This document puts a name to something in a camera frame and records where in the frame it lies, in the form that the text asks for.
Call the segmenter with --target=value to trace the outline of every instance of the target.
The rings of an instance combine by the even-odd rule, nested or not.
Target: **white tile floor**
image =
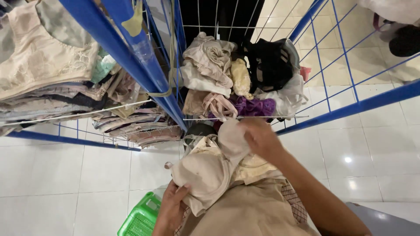
[[[266,29],[255,30],[253,40],[286,37],[312,0],[279,0],[271,14],[276,2],[265,0],[257,26],[265,24]],[[338,20],[355,2],[334,1]],[[373,32],[371,20],[370,11],[356,6],[340,23],[343,41],[338,28],[326,36],[336,24],[334,7],[329,1],[314,20],[317,41],[325,37],[318,50],[310,51],[315,46],[312,27],[302,34],[296,47],[301,59],[308,54],[301,65],[312,68],[310,76],[331,65],[306,84],[304,94],[309,102],[301,110],[320,103],[299,115],[310,118],[322,115],[329,109],[354,103],[356,94],[362,100],[420,77],[420,58],[415,58],[357,85],[356,90],[346,90],[328,102],[321,102],[326,92],[328,96],[336,94],[347,89],[352,80],[361,82],[406,59],[394,57],[373,34],[347,52],[350,71],[344,56],[336,60],[343,54],[343,44],[349,50]],[[283,22],[277,31],[276,27]],[[343,201],[365,202],[366,206],[420,222],[420,217],[415,216],[419,203],[406,203],[420,202],[418,107],[420,97],[296,131],[280,139],[302,165]],[[296,123],[307,119],[296,119]],[[273,129],[293,124],[294,119],[278,123]],[[54,135],[60,132],[62,136],[92,141],[104,139],[96,135],[87,119],[61,125],[65,127],[40,125],[28,130]],[[114,142],[127,145],[127,141]],[[178,142],[171,142],[131,152],[2,137],[0,153],[0,235],[115,235],[146,192],[164,190],[171,176],[163,164],[178,161],[183,148]]]

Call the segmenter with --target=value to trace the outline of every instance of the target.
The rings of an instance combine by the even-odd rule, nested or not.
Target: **beige bra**
[[[92,77],[99,44],[72,47],[53,38],[41,24],[37,4],[31,2],[8,13],[15,51],[0,64],[0,100]]]

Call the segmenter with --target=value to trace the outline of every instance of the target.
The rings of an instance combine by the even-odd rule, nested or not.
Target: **person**
[[[321,235],[371,235],[340,199],[288,153],[270,124],[261,118],[247,118],[238,125],[245,130],[244,138],[251,151],[276,166],[287,178]],[[264,179],[227,190],[205,214],[198,218],[192,216],[195,226],[181,231],[181,235],[318,235],[307,224],[293,218],[290,204],[276,191],[281,181]],[[189,189],[187,184],[179,188],[170,182],[153,236],[174,235],[183,220],[187,206],[182,199]]]

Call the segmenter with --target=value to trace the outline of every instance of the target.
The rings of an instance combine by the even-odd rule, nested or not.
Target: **blue metal rack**
[[[342,45],[343,54],[336,58],[333,62],[328,64],[327,66],[324,66],[321,64],[320,61],[320,71],[313,75],[309,81],[313,78],[315,78],[319,73],[321,73],[323,81],[324,81],[324,70],[328,68],[331,64],[336,62],[339,58],[342,56],[346,59],[346,65],[349,70],[350,79],[352,81],[351,86],[347,87],[346,89],[343,89],[340,92],[337,92],[334,95],[329,96],[327,94],[327,89],[324,81],[324,87],[325,87],[325,99],[322,101],[319,101],[305,109],[300,110],[297,112],[297,115],[305,111],[307,109],[312,108],[313,106],[320,104],[321,102],[326,101],[328,104],[328,112],[326,114],[311,118],[309,120],[303,121],[301,123],[297,123],[295,119],[295,125],[292,125],[290,127],[286,127],[286,123],[284,123],[284,129],[277,131],[277,134],[286,134],[289,132],[297,131],[303,128],[308,128],[311,126],[319,125],[325,122],[333,121],[339,118],[343,118],[349,115],[357,114],[360,112],[364,112],[367,110],[371,110],[374,108],[378,108],[381,106],[385,106],[394,102],[399,102],[405,99],[409,99],[415,96],[420,95],[420,79],[412,81],[410,83],[407,83],[401,87],[397,87],[395,89],[389,90],[385,93],[367,98],[365,100],[360,100],[355,86],[359,85],[371,78],[374,78],[382,73],[385,73],[386,71],[389,71],[417,56],[420,55],[416,54],[394,66],[389,67],[388,69],[377,73],[373,76],[370,76],[369,78],[366,78],[362,80],[361,82],[355,83],[352,77],[352,71],[349,63],[349,59],[347,57],[347,53],[355,48],[357,45],[359,45],[361,42],[366,40],[368,37],[370,37],[372,34],[375,33],[373,31],[369,35],[367,35],[364,39],[362,39],[360,42],[356,43],[349,49],[347,49],[344,46],[344,41],[342,37],[342,29],[340,28],[340,23],[343,21],[345,17],[349,15],[351,11],[354,10],[356,7],[353,6],[347,14],[344,15],[342,19],[339,19],[337,17],[337,11],[336,11],[336,5],[334,0],[331,0],[335,20],[337,24],[320,40],[317,40],[317,37],[315,36],[315,28],[314,28],[314,19],[318,16],[320,11],[326,6],[330,0],[314,0],[313,3],[308,6],[308,11],[306,14],[302,17],[302,19],[299,21],[299,23],[295,26],[295,28],[291,31],[290,39],[296,44],[296,42],[299,41],[299,39],[302,37],[303,33],[306,32],[306,30],[311,27],[312,31],[314,32],[314,39],[315,39],[315,46],[309,51],[313,51],[314,49],[317,51],[318,59],[320,60],[320,54],[319,54],[319,44],[327,37],[329,33],[331,33],[335,28],[338,29],[339,35],[340,35],[340,41]],[[163,93],[168,90],[168,82],[167,79],[153,53],[153,48],[150,43],[150,33],[147,35],[143,30],[140,32],[139,35],[136,35],[134,37],[130,36],[130,34],[125,30],[124,27],[121,26],[121,23],[130,19],[133,14],[133,6],[132,6],[132,0],[123,0],[123,1],[112,1],[112,0],[102,0],[103,5],[107,9],[110,17],[114,20],[115,24],[117,25],[118,29],[121,31],[122,35],[124,36],[126,42],[128,45],[125,44],[125,42],[120,38],[118,33],[115,31],[115,29],[110,24],[109,20],[104,16],[103,12],[97,7],[97,5],[93,2],[93,0],[60,0],[60,2],[64,5],[64,7],[70,12],[70,14],[79,22],[80,25],[82,25],[94,38],[97,40],[100,45],[107,51],[109,54],[123,67],[125,68],[132,76],[133,78],[148,92],[159,92]],[[161,6],[164,9],[164,16],[167,26],[171,22],[168,21],[169,16],[166,14],[168,9],[165,9],[165,5],[170,5],[170,0],[160,0]],[[156,32],[156,35],[154,35],[157,39],[157,42],[160,47],[162,47],[162,52],[165,57],[165,60],[167,64],[169,65],[169,59],[168,54],[166,52],[165,46],[162,43],[162,39],[158,33],[158,29],[156,27],[156,24],[153,20],[152,13],[150,12],[149,6],[147,5],[146,0],[143,0],[143,13],[145,13],[146,20],[147,20],[147,26],[150,29],[153,29],[154,32]],[[182,23],[182,15],[181,10],[179,7],[179,0],[175,0],[175,37],[177,38],[178,45],[176,46],[176,67],[177,67],[177,76],[175,84],[177,85],[177,92],[175,95],[170,95],[168,97],[155,97],[154,100],[176,121],[176,123],[183,129],[187,129],[187,125],[184,122],[184,115],[181,112],[180,107],[178,106],[178,101],[180,100],[179,96],[179,90],[178,90],[178,83],[182,78],[178,77],[178,69],[181,66],[181,61],[179,61],[179,55],[182,53],[187,45],[184,35],[184,26]],[[350,104],[348,106],[339,108],[337,110],[331,110],[329,99],[348,90],[353,89],[354,90],[354,96],[356,99],[356,102],[353,104]],[[64,143],[72,143],[72,144],[82,144],[82,145],[90,145],[90,146],[97,146],[97,147],[108,147],[108,148],[118,148],[118,149],[128,149],[133,151],[140,151],[138,148],[130,148],[130,147],[123,147],[119,145],[114,144],[108,144],[108,143],[100,143],[100,142],[93,142],[88,141],[84,139],[77,138],[69,138],[69,137],[63,137],[59,135],[49,135],[49,134],[40,134],[36,132],[30,132],[30,131],[21,131],[21,132],[12,132],[8,136],[10,137],[18,137],[18,138],[24,138],[24,139],[38,139],[38,140],[45,140],[45,141],[53,141],[53,142],[64,142]]]

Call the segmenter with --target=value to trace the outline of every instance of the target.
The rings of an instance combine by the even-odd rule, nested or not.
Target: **person's left hand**
[[[187,205],[182,199],[188,194],[191,186],[186,184],[181,188],[171,180],[163,193],[159,214],[153,236],[173,235],[174,231],[181,225],[184,211]]]

